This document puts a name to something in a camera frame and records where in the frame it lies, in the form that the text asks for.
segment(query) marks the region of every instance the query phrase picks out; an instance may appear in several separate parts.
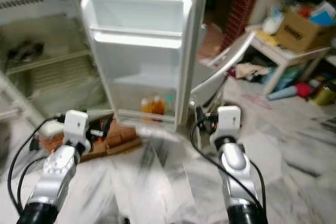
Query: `bottle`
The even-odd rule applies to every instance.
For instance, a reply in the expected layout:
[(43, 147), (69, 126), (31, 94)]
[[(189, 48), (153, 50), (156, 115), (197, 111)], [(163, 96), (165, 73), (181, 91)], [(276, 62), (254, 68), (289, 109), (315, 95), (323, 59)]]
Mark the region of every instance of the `bottle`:
[(166, 96), (166, 101), (164, 104), (164, 114), (165, 115), (174, 115), (174, 103), (173, 103), (173, 96), (172, 95), (167, 95)]
[(154, 99), (152, 102), (152, 113), (158, 114), (158, 115), (164, 114), (164, 105), (159, 95), (154, 96)]
[(147, 98), (143, 98), (141, 100), (141, 112), (143, 113), (152, 113), (152, 107), (150, 100)]

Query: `brown cardboard box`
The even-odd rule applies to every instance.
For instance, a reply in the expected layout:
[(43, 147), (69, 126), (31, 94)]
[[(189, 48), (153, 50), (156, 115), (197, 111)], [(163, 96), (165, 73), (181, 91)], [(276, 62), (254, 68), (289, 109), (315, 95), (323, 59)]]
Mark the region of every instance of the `brown cardboard box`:
[(296, 53), (329, 47), (335, 36), (336, 25), (320, 26), (292, 11), (286, 13), (276, 33), (279, 43)]

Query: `clutter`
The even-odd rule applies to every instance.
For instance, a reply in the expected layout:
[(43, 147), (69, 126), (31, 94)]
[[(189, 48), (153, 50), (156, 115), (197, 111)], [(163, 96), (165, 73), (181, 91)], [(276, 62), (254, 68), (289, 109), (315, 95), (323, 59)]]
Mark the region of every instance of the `clutter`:
[(315, 10), (311, 12), (311, 16), (317, 16), (324, 12), (327, 12), (330, 17), (334, 17), (336, 15), (336, 9), (324, 0), (315, 8)]
[(285, 5), (282, 3), (272, 3), (267, 8), (267, 17), (275, 17), (283, 14)]
[(263, 23), (263, 31), (267, 34), (275, 34), (283, 21), (283, 15), (268, 17)]
[(328, 105), (336, 100), (336, 80), (328, 81), (318, 88), (311, 101), (318, 105)]
[[(277, 85), (274, 88), (274, 91), (278, 91), (284, 89), (291, 85), (302, 73), (302, 70), (305, 66), (293, 66), (288, 68), (281, 76), (280, 80), (278, 81)], [(275, 73), (276, 68), (270, 69), (269, 74), (263, 76), (261, 79), (261, 83), (266, 84)]]
[(267, 44), (271, 46), (277, 46), (279, 42), (275, 39), (274, 36), (270, 36), (268, 33), (262, 31), (262, 30), (256, 30), (257, 37), (261, 38), (263, 41), (265, 41)]
[(304, 17), (304, 18), (308, 18), (308, 17), (311, 16), (311, 10), (310, 10), (310, 8), (305, 7), (305, 6), (301, 6), (301, 7), (300, 7), (300, 11), (298, 11), (298, 13), (299, 13), (302, 17)]
[(251, 80), (255, 76), (264, 76), (268, 73), (267, 68), (250, 63), (241, 63), (236, 66), (237, 79), (246, 78), (247, 80)]
[(299, 82), (293, 86), (281, 89), (277, 92), (274, 92), (272, 94), (269, 94), (267, 96), (268, 100), (277, 100), (281, 98), (287, 98), (287, 97), (294, 97), (296, 95), (305, 98), (310, 94), (312, 91), (312, 87), (310, 87), (305, 82)]
[(330, 17), (328, 12), (319, 13), (310, 17), (309, 20), (320, 26), (331, 26), (335, 24), (335, 21)]
[(336, 36), (336, 25), (320, 26), (289, 10), (276, 33), (276, 39), (296, 53), (330, 46)]
[(320, 85), (324, 84), (328, 80), (332, 79), (333, 75), (328, 73), (320, 73), (316, 75), (314, 78), (309, 80), (309, 85), (314, 89), (318, 88)]

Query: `white table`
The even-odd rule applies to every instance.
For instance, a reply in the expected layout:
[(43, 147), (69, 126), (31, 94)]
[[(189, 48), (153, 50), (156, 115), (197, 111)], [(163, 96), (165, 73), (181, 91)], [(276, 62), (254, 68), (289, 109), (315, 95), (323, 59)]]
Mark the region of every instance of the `white table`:
[[(260, 25), (248, 26), (245, 28), (245, 30), (251, 31), (259, 29), (260, 27)], [(306, 81), (330, 49), (330, 47), (320, 48), (299, 55), (294, 55), (293, 57), (287, 54), (286, 51), (266, 43), (258, 35), (256, 35), (252, 40), (251, 46), (278, 65), (277, 70), (274, 72), (273, 76), (270, 78), (267, 84), (265, 84), (263, 90), (264, 95), (272, 93), (273, 89), (288, 67), (311, 61), (299, 79), (299, 81)]]

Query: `cloth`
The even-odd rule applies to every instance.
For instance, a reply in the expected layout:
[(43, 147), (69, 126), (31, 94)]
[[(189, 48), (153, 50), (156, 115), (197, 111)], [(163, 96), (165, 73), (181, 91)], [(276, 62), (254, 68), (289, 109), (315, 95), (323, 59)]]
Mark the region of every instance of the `cloth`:
[(262, 66), (253, 65), (250, 63), (242, 63), (236, 66), (236, 78), (241, 79), (252, 74), (265, 76), (269, 73), (268, 69)]

